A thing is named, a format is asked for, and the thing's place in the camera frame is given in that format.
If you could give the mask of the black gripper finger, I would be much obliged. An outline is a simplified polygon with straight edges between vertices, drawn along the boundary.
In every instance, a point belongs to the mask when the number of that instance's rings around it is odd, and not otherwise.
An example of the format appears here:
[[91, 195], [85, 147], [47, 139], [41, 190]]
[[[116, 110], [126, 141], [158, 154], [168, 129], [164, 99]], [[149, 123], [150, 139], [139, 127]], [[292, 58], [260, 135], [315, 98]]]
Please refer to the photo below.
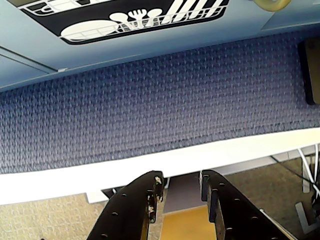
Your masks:
[[218, 240], [296, 239], [214, 170], [200, 172], [200, 192]]
[[136, 178], [109, 199], [87, 240], [146, 240], [163, 193], [161, 171], [152, 170]]

